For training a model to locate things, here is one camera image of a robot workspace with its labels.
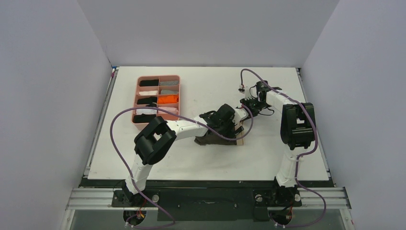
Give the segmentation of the olive underwear beige waistband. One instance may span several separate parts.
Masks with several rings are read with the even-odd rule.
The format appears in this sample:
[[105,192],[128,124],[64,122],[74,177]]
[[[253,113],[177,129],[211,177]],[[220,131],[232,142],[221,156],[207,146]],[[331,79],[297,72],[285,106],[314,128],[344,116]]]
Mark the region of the olive underwear beige waistband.
[[[226,121],[220,121],[220,122],[213,122],[213,121],[207,121],[207,125],[212,128],[214,131],[219,133],[221,136],[226,137],[226,138],[237,138],[240,137],[243,132],[241,132],[240,135],[226,135]],[[226,140],[215,133],[213,133],[211,130],[207,130],[206,134],[202,137],[195,137],[194,142],[200,146],[205,146],[205,145],[237,145],[236,140]]]

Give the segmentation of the pink divided organizer tray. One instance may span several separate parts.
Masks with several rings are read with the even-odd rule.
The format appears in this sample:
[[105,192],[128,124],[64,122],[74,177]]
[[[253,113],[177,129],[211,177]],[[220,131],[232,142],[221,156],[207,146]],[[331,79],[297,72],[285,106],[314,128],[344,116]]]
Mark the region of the pink divided organizer tray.
[[[149,87],[140,87],[140,86],[139,86],[139,82],[142,81],[142,80],[154,80],[154,79],[158,79],[159,82],[160,82],[160,81],[179,80],[179,84],[176,85],[176,86],[149,86]],[[138,94],[139,91],[154,91],[154,90],[158,90],[158,95],[155,95],[155,97],[158,98],[158,97],[161,95],[161,94],[160,94],[160,91],[163,90],[163,89],[179,91],[179,93],[177,94],[177,95],[179,96],[179,102],[178,102],[178,103],[171,103],[171,104],[158,104],[158,103],[157,103],[157,106],[156,106],[156,107],[148,107],[148,106],[145,106],[145,105],[138,105],[138,104],[136,104],[137,100],[140,99],[140,98],[151,97],[151,96],[140,96],[140,95]],[[178,112],[177,114],[173,114],[173,113],[170,113],[170,112],[167,112],[167,111],[166,111],[165,114],[159,114],[159,113],[158,113],[158,111],[160,110],[159,107],[164,107],[164,106],[166,106],[166,107],[177,107],[178,110],[179,110],[179,112]],[[138,80],[137,80],[137,84],[136,84],[135,98],[134,98],[134,107],[146,108],[146,109],[155,109],[155,110],[157,110],[157,114],[156,114],[157,116],[156,116],[156,117],[161,116],[161,117],[162,117],[163,119],[165,119],[165,120],[174,120],[174,121],[179,120],[179,118],[178,118],[176,115],[179,115],[179,114],[180,114],[180,77],[179,77],[178,75],[158,75],[158,76],[141,76],[141,77],[139,77]],[[135,113],[135,110],[134,110],[134,111],[132,112],[131,121],[132,121],[133,116],[135,116],[135,115],[136,115],[136,113]],[[141,123],[141,124],[135,124],[135,123],[133,123],[133,124],[135,125],[135,127],[136,127],[138,130],[141,130],[141,129],[143,129],[148,123]]]

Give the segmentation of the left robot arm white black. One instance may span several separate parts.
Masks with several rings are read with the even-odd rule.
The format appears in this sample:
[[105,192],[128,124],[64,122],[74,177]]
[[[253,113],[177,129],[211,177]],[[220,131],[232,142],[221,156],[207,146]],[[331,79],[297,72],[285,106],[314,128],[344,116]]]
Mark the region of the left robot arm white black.
[[135,153],[141,162],[134,162],[131,174],[122,187],[124,200],[131,206],[142,202],[142,191],[154,164],[160,162],[176,140],[194,138],[198,145],[236,145],[244,130],[241,122],[249,118],[244,108],[224,104],[217,111],[203,113],[191,120],[153,118],[135,137]]

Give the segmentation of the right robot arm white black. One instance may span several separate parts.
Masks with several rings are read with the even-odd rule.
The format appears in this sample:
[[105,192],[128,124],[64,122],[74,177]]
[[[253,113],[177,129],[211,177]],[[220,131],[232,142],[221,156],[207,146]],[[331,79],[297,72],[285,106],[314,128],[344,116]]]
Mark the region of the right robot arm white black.
[[275,188],[270,191],[270,198],[277,206],[287,206],[300,200],[296,181],[301,161],[299,155],[315,140],[314,107],[311,103],[296,102],[280,88],[271,90],[266,84],[266,81],[256,83],[256,96],[253,96],[251,89],[243,84],[238,90],[244,94],[241,103],[254,116],[259,115],[263,109],[270,109],[281,115],[280,135],[286,148],[274,179]]

